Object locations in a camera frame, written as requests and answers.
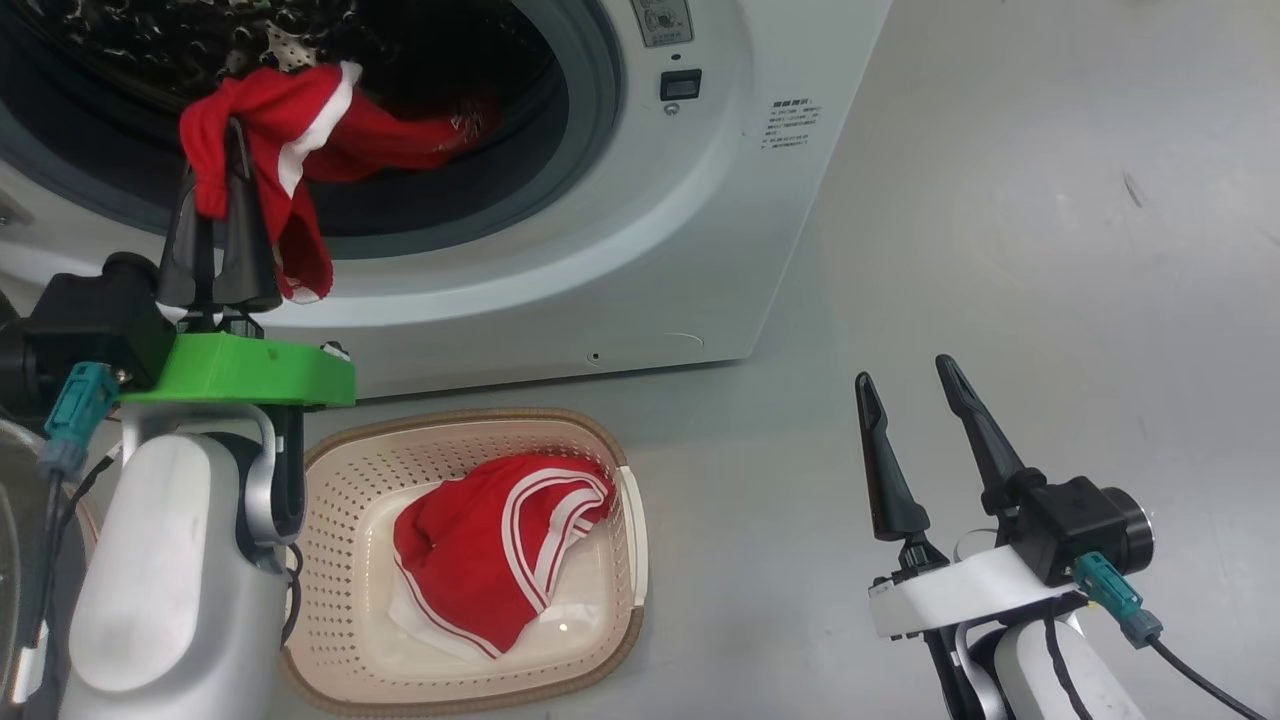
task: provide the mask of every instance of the warning label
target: warning label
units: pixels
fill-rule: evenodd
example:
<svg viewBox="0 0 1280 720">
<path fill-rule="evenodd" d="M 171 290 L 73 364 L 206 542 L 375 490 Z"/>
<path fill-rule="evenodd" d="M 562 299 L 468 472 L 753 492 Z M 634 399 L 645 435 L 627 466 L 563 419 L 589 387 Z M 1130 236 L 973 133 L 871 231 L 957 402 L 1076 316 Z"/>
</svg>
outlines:
<svg viewBox="0 0 1280 720">
<path fill-rule="evenodd" d="M 778 100 L 769 108 L 769 122 L 764 126 L 760 150 L 781 150 L 809 145 L 809 131 L 818 124 L 822 106 L 808 97 Z"/>
</svg>

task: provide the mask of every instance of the laundry basket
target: laundry basket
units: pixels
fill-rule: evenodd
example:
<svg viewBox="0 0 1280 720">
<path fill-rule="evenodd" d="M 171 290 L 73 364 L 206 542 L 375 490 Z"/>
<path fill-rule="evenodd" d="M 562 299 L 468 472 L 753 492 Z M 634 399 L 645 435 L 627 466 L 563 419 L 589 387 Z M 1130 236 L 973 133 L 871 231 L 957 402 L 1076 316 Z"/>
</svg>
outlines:
<svg viewBox="0 0 1280 720">
<path fill-rule="evenodd" d="M 573 546 L 550 606 L 507 655 L 466 661 L 415 641 L 387 615 L 396 516 L 447 479 L 525 452 L 598 462 L 617 487 L 608 519 Z M 307 493 L 302 607 L 282 664 L 326 712 L 422 717 L 544 700 L 603 679 L 640 634 L 649 562 L 639 488 L 589 418 L 483 410 L 360 428 L 308 454 Z"/>
</svg>

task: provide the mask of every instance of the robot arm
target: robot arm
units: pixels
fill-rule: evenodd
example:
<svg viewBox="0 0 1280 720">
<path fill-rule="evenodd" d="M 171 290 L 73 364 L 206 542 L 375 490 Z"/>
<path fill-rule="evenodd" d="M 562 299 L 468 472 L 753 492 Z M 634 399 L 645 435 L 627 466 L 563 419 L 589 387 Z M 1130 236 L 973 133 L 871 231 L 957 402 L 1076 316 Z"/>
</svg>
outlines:
<svg viewBox="0 0 1280 720">
<path fill-rule="evenodd" d="M 275 682 L 283 552 L 306 510 L 303 413 L 353 405 L 355 368 L 335 343 L 264 340 L 251 313 L 282 300 L 234 122 L 228 158 L 220 272 L 188 177 L 159 270 L 120 254 L 102 277 L 58 275 L 31 318 L 0 328 L 0 407 L 49 416 L 51 487 L 77 484 L 119 392 L 124 466 L 72 619 L 60 717 L 250 720 Z M 187 310 L 177 327 L 157 300 Z M 255 437 L 232 432 L 244 420 Z M 192 423 L 227 432 L 179 432 Z M 24 676 L 38 683 L 29 665 L 55 653 L 47 633 L 31 637 Z"/>
<path fill-rule="evenodd" d="M 1135 648 L 1151 644 L 1171 656 L 1158 641 L 1158 620 L 1123 577 L 1151 564 L 1146 512 L 1128 493 L 1084 477 L 1050 484 L 1018 457 L 955 360 L 940 355 L 937 369 L 978 462 L 982 505 L 997 521 L 996 547 L 951 564 L 929 543 L 928 512 L 893 456 L 876 386 L 860 374 L 872 525 L 877 539 L 902 542 L 899 570 L 876 578 L 868 591 L 877 633 L 893 641 L 923 637 L 955 720 L 1142 717 L 1079 632 L 1074 611 L 1096 601 Z M 993 629 L 970 638 L 980 626 Z M 1236 712 L 1261 717 L 1208 688 Z"/>
</svg>

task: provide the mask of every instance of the teal connector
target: teal connector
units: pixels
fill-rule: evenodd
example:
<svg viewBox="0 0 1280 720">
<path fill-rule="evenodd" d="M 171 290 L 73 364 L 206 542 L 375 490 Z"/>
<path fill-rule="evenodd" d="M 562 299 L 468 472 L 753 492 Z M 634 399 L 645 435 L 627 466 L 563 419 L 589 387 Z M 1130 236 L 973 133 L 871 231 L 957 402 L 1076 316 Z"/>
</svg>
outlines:
<svg viewBox="0 0 1280 720">
<path fill-rule="evenodd" d="M 106 365 L 79 363 L 72 369 L 58 396 L 58 404 L 45 423 L 49 442 L 36 464 L 42 478 L 79 479 L 93 432 L 115 407 L 119 397 L 120 384 Z"/>
<path fill-rule="evenodd" d="M 1076 557 L 1074 573 L 1075 584 L 1120 623 L 1120 630 L 1133 647 L 1147 647 L 1151 638 L 1160 637 L 1164 625 L 1142 609 L 1142 596 L 1101 552 Z"/>
</svg>

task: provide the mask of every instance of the gray floor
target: gray floor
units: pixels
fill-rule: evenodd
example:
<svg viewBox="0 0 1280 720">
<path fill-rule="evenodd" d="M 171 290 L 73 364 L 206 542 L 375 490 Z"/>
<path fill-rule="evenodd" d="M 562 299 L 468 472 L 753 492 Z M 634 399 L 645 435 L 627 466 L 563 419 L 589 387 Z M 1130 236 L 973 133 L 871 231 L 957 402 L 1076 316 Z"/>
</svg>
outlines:
<svg viewBox="0 0 1280 720">
<path fill-rule="evenodd" d="M 922 643 L 876 638 L 852 379 L 873 373 L 933 538 L 989 527 L 932 360 L 1024 460 L 1153 515 L 1166 643 L 1280 714 L 1280 14 L 1270 0 L 899 0 L 756 355 L 413 400 L 604 423 L 653 548 L 640 646 L 598 687 L 492 715 L 945 717 Z M 422 363 L 430 363 L 424 357 Z M 1226 717 L 1101 611 L 1148 717 Z M 319 717 L 282 689 L 276 717 Z"/>
</svg>

